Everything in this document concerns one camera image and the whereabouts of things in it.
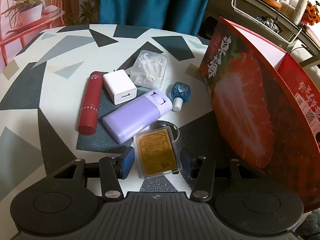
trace purple lighter-shaped case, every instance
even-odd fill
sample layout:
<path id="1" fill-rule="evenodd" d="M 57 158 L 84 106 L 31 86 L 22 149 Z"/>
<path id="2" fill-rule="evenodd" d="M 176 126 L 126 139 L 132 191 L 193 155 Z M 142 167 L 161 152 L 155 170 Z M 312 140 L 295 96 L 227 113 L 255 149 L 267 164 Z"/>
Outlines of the purple lighter-shaped case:
<path id="1" fill-rule="evenodd" d="M 102 122 L 117 143 L 122 144 L 170 110 L 170 99 L 153 89 L 106 115 Z"/>

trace red lipstick tube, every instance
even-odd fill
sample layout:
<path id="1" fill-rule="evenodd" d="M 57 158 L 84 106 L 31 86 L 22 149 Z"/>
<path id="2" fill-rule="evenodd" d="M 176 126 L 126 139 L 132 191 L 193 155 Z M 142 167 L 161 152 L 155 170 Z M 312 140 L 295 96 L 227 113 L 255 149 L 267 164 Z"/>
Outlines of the red lipstick tube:
<path id="1" fill-rule="evenodd" d="M 102 74 L 98 71 L 92 72 L 85 89 L 79 117 L 78 131 L 81 134 L 92 135 L 96 132 L 102 84 Z"/>

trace open box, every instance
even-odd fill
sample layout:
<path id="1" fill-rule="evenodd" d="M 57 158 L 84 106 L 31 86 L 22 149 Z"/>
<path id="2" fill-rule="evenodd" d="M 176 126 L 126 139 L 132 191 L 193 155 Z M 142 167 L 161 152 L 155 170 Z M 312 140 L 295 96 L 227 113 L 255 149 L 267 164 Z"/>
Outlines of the open box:
<path id="1" fill-rule="evenodd" d="M 289 53 L 220 18 L 200 65 L 221 135 L 247 163 L 320 207 L 320 92 Z"/>

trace barcode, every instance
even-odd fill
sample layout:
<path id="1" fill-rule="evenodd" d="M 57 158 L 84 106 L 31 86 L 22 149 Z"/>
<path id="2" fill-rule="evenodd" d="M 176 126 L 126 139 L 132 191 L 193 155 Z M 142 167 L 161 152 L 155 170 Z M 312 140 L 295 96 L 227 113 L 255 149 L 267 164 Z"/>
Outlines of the barcode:
<path id="1" fill-rule="evenodd" d="M 313 121 L 315 117 L 316 116 L 313 114 L 311 109 L 306 113 L 306 118 L 309 124 Z"/>

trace engraved drawing on gold card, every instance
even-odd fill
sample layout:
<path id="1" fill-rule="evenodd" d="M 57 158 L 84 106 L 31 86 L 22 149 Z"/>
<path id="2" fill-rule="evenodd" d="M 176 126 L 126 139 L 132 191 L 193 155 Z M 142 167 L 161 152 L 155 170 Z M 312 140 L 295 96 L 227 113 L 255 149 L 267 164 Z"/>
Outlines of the engraved drawing on gold card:
<path id="1" fill-rule="evenodd" d="M 177 168 L 167 129 L 143 134 L 137 139 L 145 176 Z"/>

